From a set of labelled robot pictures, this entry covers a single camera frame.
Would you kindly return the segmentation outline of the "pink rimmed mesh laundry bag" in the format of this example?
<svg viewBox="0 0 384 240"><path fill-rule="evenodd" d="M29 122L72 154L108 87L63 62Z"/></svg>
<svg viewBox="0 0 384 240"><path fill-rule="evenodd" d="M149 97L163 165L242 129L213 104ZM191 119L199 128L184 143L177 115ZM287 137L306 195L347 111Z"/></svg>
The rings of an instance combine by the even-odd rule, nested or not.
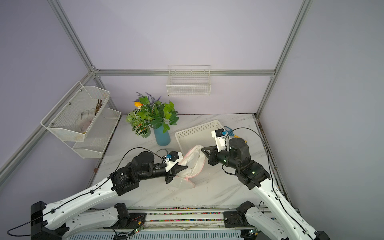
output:
<svg viewBox="0 0 384 240"><path fill-rule="evenodd" d="M170 183L171 187L178 189L195 188L195 184L191 179L200 174L207 160L206 155L202 152L202 148L203 146L196 145L184 155L179 166L187 168L176 174Z"/></svg>

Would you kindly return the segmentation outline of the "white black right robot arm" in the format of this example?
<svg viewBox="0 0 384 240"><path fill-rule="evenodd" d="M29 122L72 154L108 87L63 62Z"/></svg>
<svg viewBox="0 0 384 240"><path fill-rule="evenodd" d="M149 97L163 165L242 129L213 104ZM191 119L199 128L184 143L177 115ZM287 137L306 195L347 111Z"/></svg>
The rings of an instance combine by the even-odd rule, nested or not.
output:
<svg viewBox="0 0 384 240"><path fill-rule="evenodd" d="M257 228L271 240L328 240L324 231L317 231L292 207L279 192L273 177L251 159L249 146L241 138L229 140L225 148L220 141L216 146L202 148L209 165L222 164L235 169L239 181L268 207L274 220L263 214L251 203L238 207L238 214L249 225Z"/></svg>

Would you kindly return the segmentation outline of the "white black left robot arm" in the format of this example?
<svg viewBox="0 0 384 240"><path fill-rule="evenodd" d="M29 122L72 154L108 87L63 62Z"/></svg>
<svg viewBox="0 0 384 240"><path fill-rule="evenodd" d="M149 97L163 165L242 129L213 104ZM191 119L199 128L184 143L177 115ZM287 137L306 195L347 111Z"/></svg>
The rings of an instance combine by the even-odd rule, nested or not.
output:
<svg viewBox="0 0 384 240"><path fill-rule="evenodd" d="M144 151L84 191L54 203L40 201L33 204L31 239L63 240L96 228L117 230L138 225L139 218L132 217L123 203L95 212L90 209L138 188L143 180L164 178L167 184L170 183L188 168L182 160L182 153L172 151L160 163L155 163L155 155Z"/></svg>

